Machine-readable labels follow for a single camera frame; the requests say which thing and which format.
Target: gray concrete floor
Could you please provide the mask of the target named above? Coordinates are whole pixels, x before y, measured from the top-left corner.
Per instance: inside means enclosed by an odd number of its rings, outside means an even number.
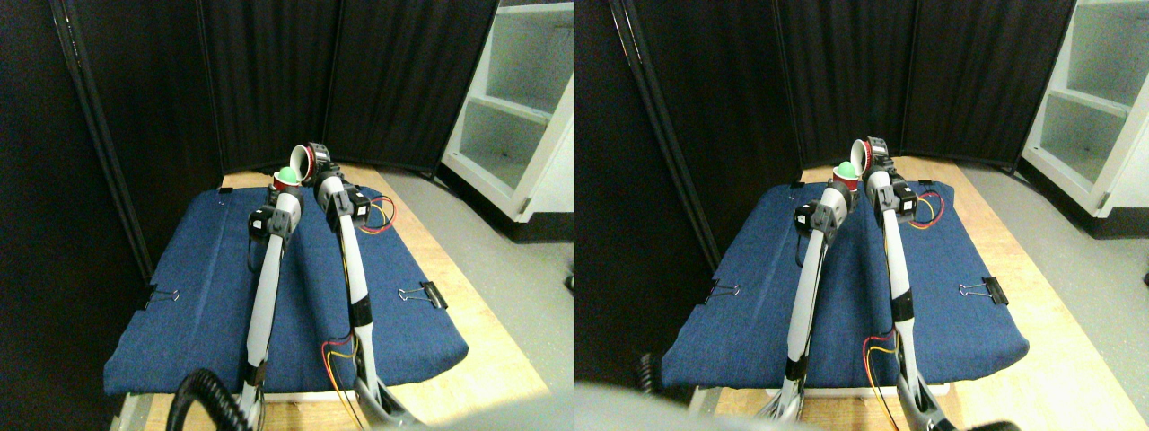
[[[574,244],[519,245],[442,183],[380,169],[487,302],[552,391],[574,384],[574,298],[563,285]]]
[[[1149,422],[1149,239],[1096,240],[1020,175],[958,163],[1033,259]]]

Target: blue denim cloth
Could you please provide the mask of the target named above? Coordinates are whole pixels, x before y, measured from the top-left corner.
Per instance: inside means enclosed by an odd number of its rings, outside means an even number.
[[[910,183],[921,193],[926,187]],[[715,279],[740,285],[737,295],[700,305],[679,330],[663,359],[666,386],[779,387],[786,368],[786,334],[797,290],[794,262],[794,208],[817,199],[825,184],[768,191],[747,218]],[[901,224],[913,292],[918,369],[931,384],[985,377],[1019,361],[1030,351],[1005,305],[986,297],[963,297],[958,284],[990,276],[953,209],[954,188],[931,186],[946,198],[946,213],[933,228]],[[888,331],[889,278],[881,229],[865,193],[826,254],[815,305],[807,386],[865,387],[862,341]],[[930,200],[938,207],[936,198]],[[920,206],[918,217],[928,220]],[[807,240],[802,239],[801,255]],[[1003,285],[1007,295],[1009,285]],[[890,341],[881,344],[885,347]],[[874,372],[893,385],[897,363],[874,352]]]
[[[379,195],[370,188],[363,192]],[[247,216],[265,194],[263,188],[209,191],[192,201],[152,278],[161,291],[178,290],[179,299],[136,311],[103,367],[105,392],[172,393],[196,368],[215,371],[232,391],[239,391],[259,278],[245,261]],[[311,190],[302,194],[303,215],[283,256],[264,383],[269,393],[330,391],[319,345],[349,331],[339,241]],[[378,211],[370,223],[381,223]],[[400,300],[399,288],[418,288],[426,277],[395,230],[375,236],[357,232],[379,378],[387,385],[422,382],[462,361],[468,346],[445,309]],[[255,268],[262,265],[263,249],[252,246]],[[349,353],[350,345],[338,351]],[[349,387],[350,360],[332,356],[332,362],[340,386]]]

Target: black cable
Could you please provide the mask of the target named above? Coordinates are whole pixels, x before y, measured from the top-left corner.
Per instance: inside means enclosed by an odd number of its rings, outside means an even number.
[[[192,402],[199,401],[208,416],[215,422],[219,430],[250,431],[244,413],[236,405],[236,399],[224,387],[219,377],[207,369],[196,369],[184,378],[176,390],[176,397],[171,400],[171,409],[168,410],[168,431],[184,429],[184,421],[187,418],[187,410]]]
[[[252,265],[252,237],[247,237],[247,257],[244,260],[247,261],[248,271],[252,271],[253,274],[260,272],[254,265]]]
[[[797,243],[794,244],[794,263],[799,268],[802,268],[802,260],[799,259],[799,254],[802,253],[802,234],[797,234]]]

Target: red wire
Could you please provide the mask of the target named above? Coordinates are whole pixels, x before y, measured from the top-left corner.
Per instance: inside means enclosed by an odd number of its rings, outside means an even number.
[[[930,221],[930,223],[910,222],[910,224],[913,224],[915,226],[918,228],[930,228],[933,226],[934,224],[938,224],[938,221],[941,220],[941,215],[946,214],[946,198],[942,198],[941,194],[938,194],[938,192],[921,193],[920,195],[918,195],[918,198],[925,198],[930,195],[938,197],[938,202],[940,203],[941,208],[938,210],[938,216],[935,216],[934,220]]]
[[[347,334],[347,339],[346,340],[342,340],[342,341],[339,341],[339,343],[331,341],[331,340],[323,341],[323,344],[319,345],[319,357],[326,360],[327,346],[329,345],[331,345],[331,346],[342,346],[342,345],[349,343],[350,340],[352,340],[352,333]]]

